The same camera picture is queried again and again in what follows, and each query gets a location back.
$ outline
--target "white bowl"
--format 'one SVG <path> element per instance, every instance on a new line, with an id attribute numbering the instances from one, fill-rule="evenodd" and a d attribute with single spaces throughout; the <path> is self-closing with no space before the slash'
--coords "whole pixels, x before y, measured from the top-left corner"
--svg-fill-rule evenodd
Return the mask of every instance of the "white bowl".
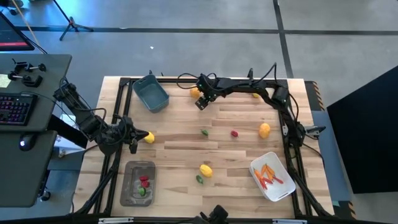
<path id="1" fill-rule="evenodd" d="M 266 182 L 267 190 L 263 189 L 256 175 L 254 175 L 254 169 L 258 170 L 261 173 L 261 168 L 264 164 L 269 165 L 269 167 L 271 167 L 275 171 L 275 176 L 284 183 L 280 184 L 276 180 L 274 180 L 273 184 L 268 184 Z M 283 167 L 278 156 L 274 152 L 268 152 L 267 154 L 253 160 L 250 163 L 249 169 L 251 175 L 254 178 L 254 181 L 256 181 L 256 184 L 260 188 L 263 196 L 273 202 L 277 202 L 280 199 L 288 196 L 296 189 L 296 184 L 290 177 L 289 173 L 287 173 L 285 167 Z"/>

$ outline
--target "wooden table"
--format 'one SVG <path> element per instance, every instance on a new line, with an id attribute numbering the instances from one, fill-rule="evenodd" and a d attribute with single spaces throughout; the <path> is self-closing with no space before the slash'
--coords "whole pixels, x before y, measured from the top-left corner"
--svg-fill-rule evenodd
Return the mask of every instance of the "wooden table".
<path id="1" fill-rule="evenodd" d="M 108 110 L 107 123 L 111 122 L 119 79 L 105 77 L 103 80 L 97 107 Z M 304 81 L 288 79 L 288 84 L 300 107 L 298 120 L 305 126 L 313 125 Z M 189 90 L 180 89 L 175 83 L 162 86 L 170 95 L 170 104 L 160 113 L 148 112 L 137 95 L 132 94 L 129 116 L 136 128 L 155 134 L 155 143 L 140 141 L 137 154 L 130 154 L 128 146 L 123 147 L 112 216 L 194 217 L 200 212 L 209 214 L 220 204 L 230 218 L 293 218 L 291 196 L 278 202 L 266 200 L 248 169 L 252 160 L 267 152 L 275 152 L 285 165 L 277 111 L 248 93 L 219 97 L 200 111 Z M 271 126 L 268 139 L 258 136 L 261 123 Z M 207 129 L 209 135 L 202 135 L 201 129 Z M 239 133 L 238 138 L 231 137 L 232 129 Z M 319 150 L 316 141 L 306 138 L 305 143 Z M 308 188 L 325 210 L 333 214 L 321 158 L 306 147 L 301 151 Z M 85 154 L 73 199 L 75 210 L 83 206 L 98 185 L 103 157 L 98 148 Z M 149 207 L 122 207 L 119 202 L 128 161 L 156 164 L 155 200 Z M 205 179 L 204 185 L 195 179 L 200 164 L 208 164 L 214 172 L 212 178 Z M 104 190 L 101 209 L 108 198 L 108 187 L 109 184 Z M 301 211 L 305 213 L 302 192 L 298 189 L 297 193 Z"/>

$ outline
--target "sticky note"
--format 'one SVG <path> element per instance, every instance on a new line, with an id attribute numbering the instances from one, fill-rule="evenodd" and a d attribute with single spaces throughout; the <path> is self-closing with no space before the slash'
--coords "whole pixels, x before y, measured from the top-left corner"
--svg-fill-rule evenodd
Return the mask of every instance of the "sticky note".
<path id="1" fill-rule="evenodd" d="M 0 88 L 7 88 L 8 84 L 10 84 L 11 80 L 8 79 L 8 76 L 5 74 L 0 74 Z"/>

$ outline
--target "keyboard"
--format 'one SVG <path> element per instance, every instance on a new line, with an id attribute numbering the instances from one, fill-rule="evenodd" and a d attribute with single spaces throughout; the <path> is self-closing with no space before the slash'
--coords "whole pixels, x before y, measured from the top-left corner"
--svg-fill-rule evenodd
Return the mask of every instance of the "keyboard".
<path id="1" fill-rule="evenodd" d="M 26 126 L 37 95 L 0 93 L 0 125 Z"/>

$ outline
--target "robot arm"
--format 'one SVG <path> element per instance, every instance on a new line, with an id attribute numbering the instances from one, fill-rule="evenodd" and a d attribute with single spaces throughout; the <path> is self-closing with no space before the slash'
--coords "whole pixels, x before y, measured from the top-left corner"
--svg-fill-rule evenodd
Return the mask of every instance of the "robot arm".
<path id="1" fill-rule="evenodd" d="M 197 87 L 203 93 L 203 96 L 196 101 L 196 106 L 203 110 L 209 102 L 214 102 L 217 97 L 226 97 L 228 94 L 238 93 L 257 93 L 268 105 L 275 110 L 280 111 L 282 119 L 287 126 L 287 135 L 289 143 L 293 146 L 300 147 L 305 137 L 305 128 L 300 122 L 296 121 L 290 104 L 289 90 L 278 84 L 276 80 L 233 80 L 230 78 L 210 79 L 206 75 L 201 74 Z M 274 94 L 270 97 L 266 88 L 273 88 Z"/>
<path id="2" fill-rule="evenodd" d="M 54 93 L 55 99 L 64 103 L 76 116 L 76 124 L 87 140 L 94 140 L 107 156 L 110 156 L 119 149 L 120 144 L 128 144 L 131 154 L 137 152 L 137 142 L 149 133 L 136 129 L 131 118 L 120 117 L 119 124 L 108 125 L 103 118 L 95 115 L 92 109 L 80 100 L 74 84 L 66 82 Z"/>

